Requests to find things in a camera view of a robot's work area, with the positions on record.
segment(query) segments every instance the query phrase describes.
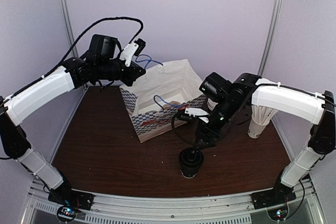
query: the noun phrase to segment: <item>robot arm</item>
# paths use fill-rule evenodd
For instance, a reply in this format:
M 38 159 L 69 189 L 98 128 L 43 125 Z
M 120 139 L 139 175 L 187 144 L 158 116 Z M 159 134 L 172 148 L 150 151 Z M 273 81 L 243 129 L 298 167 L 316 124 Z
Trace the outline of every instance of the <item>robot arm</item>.
M 242 74 L 233 83 L 212 73 L 202 83 L 200 90 L 218 104 L 207 117 L 199 111 L 195 114 L 193 109 L 186 109 L 185 114 L 201 119 L 195 132 L 193 152 L 215 146 L 221 138 L 221 128 L 246 103 L 284 111 L 313 124 L 310 140 L 280 173 L 274 188 L 269 192 L 253 194 L 256 209 L 280 204 L 286 198 L 291 198 L 292 189 L 300 179 L 314 168 L 317 161 L 335 149 L 334 100 L 329 91 L 323 95 L 302 92 L 248 73 Z
M 133 55 L 139 55 L 145 42 L 141 39 L 131 42 L 126 46 L 126 54 L 113 58 L 116 44 L 116 38 L 94 35 L 89 50 L 80 58 L 64 61 L 52 74 L 42 77 L 42 80 L 17 95 L 10 95 L 6 99 L 0 97 L 0 137 L 6 155 L 40 178 L 51 191 L 49 199 L 57 203 L 71 204 L 73 200 L 81 200 L 83 195 L 74 195 L 75 191 L 71 190 L 66 178 L 27 141 L 20 124 L 44 104 L 87 82 L 96 84 L 100 80 L 121 80 L 131 86 L 145 74 L 143 68 L 131 61 Z M 82 209 L 89 207 L 87 202 L 82 204 Z

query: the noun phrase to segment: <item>camera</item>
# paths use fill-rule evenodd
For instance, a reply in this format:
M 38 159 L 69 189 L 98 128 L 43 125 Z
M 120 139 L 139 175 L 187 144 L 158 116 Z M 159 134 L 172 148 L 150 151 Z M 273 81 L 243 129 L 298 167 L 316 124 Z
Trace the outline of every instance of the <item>camera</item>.
M 221 102 L 230 91 L 231 82 L 213 72 L 205 78 L 199 87 L 208 98 L 214 102 Z
M 145 47 L 145 42 L 138 39 L 134 43 L 139 45 L 134 55 L 139 55 Z M 146 70 L 134 61 L 126 66 L 125 60 L 121 60 L 119 55 L 114 58 L 116 46 L 121 49 L 117 38 L 95 34 L 89 49 L 81 57 L 72 57 L 63 62 L 62 66 L 71 73 L 75 88 L 87 82 L 95 85 L 101 80 L 120 80 L 125 85 L 132 86 L 137 78 L 146 73 Z

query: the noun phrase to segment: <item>wooden table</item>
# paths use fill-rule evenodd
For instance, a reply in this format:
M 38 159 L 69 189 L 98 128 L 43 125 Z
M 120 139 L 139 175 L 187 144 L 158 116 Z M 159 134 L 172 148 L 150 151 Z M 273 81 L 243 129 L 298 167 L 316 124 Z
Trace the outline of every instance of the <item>wooden table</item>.
M 257 140 L 248 137 L 248 124 L 232 126 L 217 147 L 203 150 L 204 165 L 195 178 L 186 179 L 177 157 L 187 144 L 172 131 L 140 143 L 119 88 L 100 93 L 91 87 L 53 165 L 74 189 L 102 194 L 193 197 L 270 188 L 289 164 L 288 155 L 272 123 Z M 193 138 L 193 125 L 177 130 Z

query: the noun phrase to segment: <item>paper bag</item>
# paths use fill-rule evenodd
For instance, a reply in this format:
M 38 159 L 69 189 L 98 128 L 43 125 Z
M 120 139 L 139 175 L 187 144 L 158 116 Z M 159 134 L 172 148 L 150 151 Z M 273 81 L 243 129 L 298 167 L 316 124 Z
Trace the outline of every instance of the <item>paper bag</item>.
M 164 101 L 184 104 L 185 107 L 200 108 L 206 96 L 199 87 L 200 77 L 190 66 L 187 59 L 165 62 L 146 71 L 131 87 L 120 86 L 122 98 L 140 142 L 171 130 L 171 119 L 177 112 L 175 106 L 165 105 L 153 97 L 159 95 Z M 176 121 L 175 126 L 184 124 Z

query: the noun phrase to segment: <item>blue wire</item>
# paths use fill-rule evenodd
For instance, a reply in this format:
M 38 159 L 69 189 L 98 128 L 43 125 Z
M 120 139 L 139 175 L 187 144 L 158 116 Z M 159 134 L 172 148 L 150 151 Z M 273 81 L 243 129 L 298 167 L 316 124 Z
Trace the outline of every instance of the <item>blue wire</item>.
M 146 60 L 138 60 L 138 58 L 139 58 L 140 56 L 146 56 L 146 57 L 148 57 L 148 59 L 146 59 Z M 156 60 L 153 60 L 151 56 L 149 56 L 149 55 L 145 55 L 145 54 L 138 55 L 138 56 L 136 57 L 135 61 L 136 61 L 137 63 L 145 62 L 145 61 L 146 61 L 147 63 L 146 63 L 146 65 L 145 65 L 144 69 L 146 69 L 146 68 L 148 67 L 148 65 L 149 65 L 151 62 L 155 62 L 155 63 L 160 64 L 160 65 L 163 66 L 163 64 L 162 64 L 161 62 L 156 61 Z
M 155 95 L 154 97 L 153 97 L 153 100 L 154 100 L 154 102 L 158 105 L 158 106 L 160 106 L 161 108 L 162 108 L 162 110 L 164 110 L 164 108 L 163 108 L 163 106 L 161 105 L 161 104 L 159 104 L 157 101 L 156 101 L 156 97 L 158 97 L 161 101 L 163 101 L 165 104 L 168 104 L 168 105 L 170 105 L 170 106 L 172 106 L 172 107 L 175 107 L 175 108 L 180 108 L 180 107 L 182 107 L 182 106 L 184 106 L 185 105 L 185 103 L 182 103 L 182 104 L 180 104 L 180 105 L 176 105 L 176 104 L 171 104 L 171 103 L 168 103 L 168 102 L 166 102 L 161 96 L 159 96 L 159 95 Z

